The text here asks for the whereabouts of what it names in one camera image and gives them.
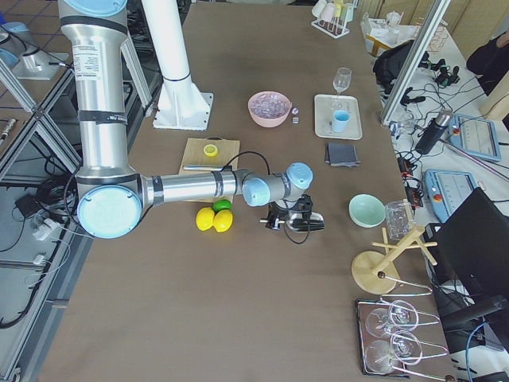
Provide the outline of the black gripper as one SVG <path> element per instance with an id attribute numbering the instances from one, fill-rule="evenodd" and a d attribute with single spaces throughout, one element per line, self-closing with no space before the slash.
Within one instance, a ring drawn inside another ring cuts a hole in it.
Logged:
<path id="1" fill-rule="evenodd" d="M 282 202 L 283 206 L 278 205 L 276 202 L 269 203 L 267 217 L 259 220 L 266 228 L 272 230 L 279 230 L 280 227 L 288 228 L 285 222 L 290 214 L 294 212 L 312 212 L 313 202 L 307 194 L 299 197 L 293 206 L 290 206 L 286 200 Z"/>

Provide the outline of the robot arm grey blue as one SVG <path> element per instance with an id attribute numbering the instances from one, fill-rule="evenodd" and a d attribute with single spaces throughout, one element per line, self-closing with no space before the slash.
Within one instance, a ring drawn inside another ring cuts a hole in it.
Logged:
<path id="1" fill-rule="evenodd" d="M 173 1 L 145 1 L 143 8 L 161 74 L 160 128 L 203 131 L 212 95 L 192 82 L 181 20 Z M 99 238 L 131 232 L 142 214 L 170 201 L 240 195 L 250 206 L 269 205 L 288 216 L 306 199 L 312 170 L 302 162 L 282 173 L 250 170 L 146 177 L 128 162 L 127 117 L 121 48 L 128 39 L 124 1 L 61 1 L 61 29 L 72 43 L 83 164 L 76 174 L 77 216 Z"/>

